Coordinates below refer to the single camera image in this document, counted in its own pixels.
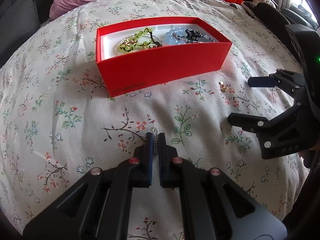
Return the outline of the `gold flower charm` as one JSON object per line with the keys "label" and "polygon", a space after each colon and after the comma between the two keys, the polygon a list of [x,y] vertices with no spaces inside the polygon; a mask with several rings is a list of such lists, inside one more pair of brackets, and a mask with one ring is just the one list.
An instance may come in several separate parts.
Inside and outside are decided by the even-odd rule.
{"label": "gold flower charm", "polygon": [[137,39],[135,37],[128,37],[124,39],[125,46],[134,46],[137,43]]}

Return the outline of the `red jewelry box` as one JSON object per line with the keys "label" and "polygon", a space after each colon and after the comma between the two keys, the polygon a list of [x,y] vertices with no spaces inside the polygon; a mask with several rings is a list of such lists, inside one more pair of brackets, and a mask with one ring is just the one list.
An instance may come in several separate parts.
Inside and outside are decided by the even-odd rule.
{"label": "red jewelry box", "polygon": [[[116,47],[125,38],[153,30],[164,42],[172,29],[198,30],[214,40],[206,43],[163,45],[121,54]],[[232,42],[204,20],[196,17],[164,16],[119,22],[97,29],[96,63],[111,97],[161,83],[219,70]]]}

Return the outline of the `small gold earring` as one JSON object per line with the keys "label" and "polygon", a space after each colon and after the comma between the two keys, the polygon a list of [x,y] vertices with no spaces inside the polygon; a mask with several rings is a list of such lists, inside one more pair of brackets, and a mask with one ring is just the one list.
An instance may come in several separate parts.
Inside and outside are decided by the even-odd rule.
{"label": "small gold earring", "polygon": [[228,86],[225,85],[222,81],[219,82],[219,86],[221,91],[228,91]]}

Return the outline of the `dark brown blanket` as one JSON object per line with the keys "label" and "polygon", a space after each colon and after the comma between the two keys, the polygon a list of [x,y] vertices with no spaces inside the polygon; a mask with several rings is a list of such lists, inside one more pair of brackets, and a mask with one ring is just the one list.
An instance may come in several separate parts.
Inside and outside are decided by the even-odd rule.
{"label": "dark brown blanket", "polygon": [[248,14],[262,23],[269,31],[271,31],[281,42],[290,40],[286,30],[286,25],[289,25],[289,20],[272,5],[264,2],[254,4],[253,2],[244,1],[241,6]]}

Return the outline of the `floral bed sheet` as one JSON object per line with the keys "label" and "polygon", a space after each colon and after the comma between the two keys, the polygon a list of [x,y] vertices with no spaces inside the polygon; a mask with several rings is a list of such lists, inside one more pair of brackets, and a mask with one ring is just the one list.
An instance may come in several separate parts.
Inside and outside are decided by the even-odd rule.
{"label": "floral bed sheet", "polygon": [[[227,36],[222,68],[110,97],[95,62],[97,29],[157,16],[199,17]],[[284,219],[308,169],[297,154],[263,160],[257,137],[226,119],[271,119],[288,109],[292,99],[279,89],[247,85],[277,69],[296,72],[299,64],[262,24],[221,0],[98,0],[64,14],[1,68],[3,213],[22,232],[91,168],[117,166],[157,129],[180,156],[220,168]]]}

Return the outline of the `dark grey pillow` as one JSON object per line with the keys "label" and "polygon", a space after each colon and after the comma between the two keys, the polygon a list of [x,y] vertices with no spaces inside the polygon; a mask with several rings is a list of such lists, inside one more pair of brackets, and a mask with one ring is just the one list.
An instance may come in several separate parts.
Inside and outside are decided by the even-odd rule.
{"label": "dark grey pillow", "polygon": [[40,27],[35,0],[16,0],[1,16],[1,66]]}

